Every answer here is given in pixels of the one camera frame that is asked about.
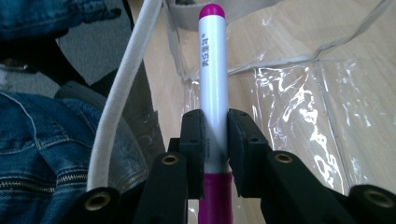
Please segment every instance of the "clear plastic sheet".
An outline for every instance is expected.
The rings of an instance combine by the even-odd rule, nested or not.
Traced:
[[[229,106],[248,112],[274,150],[296,154],[325,187],[346,195],[359,184],[396,193],[396,6],[389,3],[282,1],[227,28]],[[168,38],[177,40],[170,49],[184,114],[199,108],[198,36],[168,26]],[[197,203],[189,208],[196,223]],[[236,198],[233,208],[245,214],[234,223],[262,223],[249,216],[261,214],[258,201]]]

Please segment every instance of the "magenta marker cap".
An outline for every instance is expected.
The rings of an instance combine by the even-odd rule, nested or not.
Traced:
[[[221,16],[225,19],[225,13],[221,6],[217,4],[208,4],[201,9],[199,19],[205,16]]]

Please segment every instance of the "denim jacket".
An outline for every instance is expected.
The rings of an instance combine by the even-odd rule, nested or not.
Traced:
[[[86,191],[100,116],[78,100],[0,91],[0,223],[60,222]],[[117,133],[114,147],[110,187],[147,178],[134,139]]]
[[[114,19],[103,0],[0,0],[0,42]]]

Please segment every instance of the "light wood surface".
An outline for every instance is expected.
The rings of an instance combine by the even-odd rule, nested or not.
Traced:
[[[378,3],[285,2],[229,25],[229,65],[313,52],[337,36],[352,34]],[[134,17],[141,4],[132,1]],[[230,107],[248,112],[275,147],[299,156],[326,187],[348,194],[351,186],[370,183],[396,193],[395,19],[396,6],[391,4],[365,34],[318,61],[231,76]],[[262,22],[259,29],[248,25],[257,21]],[[194,72],[196,33],[179,34],[185,38],[181,48],[188,58],[186,68]],[[162,11],[144,60],[166,146],[171,137],[179,137],[182,114],[196,106],[191,96],[199,95],[196,86],[190,88],[193,83],[177,74],[167,38]],[[289,135],[276,136],[274,129]],[[197,223],[197,202],[190,202],[189,208],[190,223]],[[259,200],[234,197],[233,208],[234,223],[264,222]]]

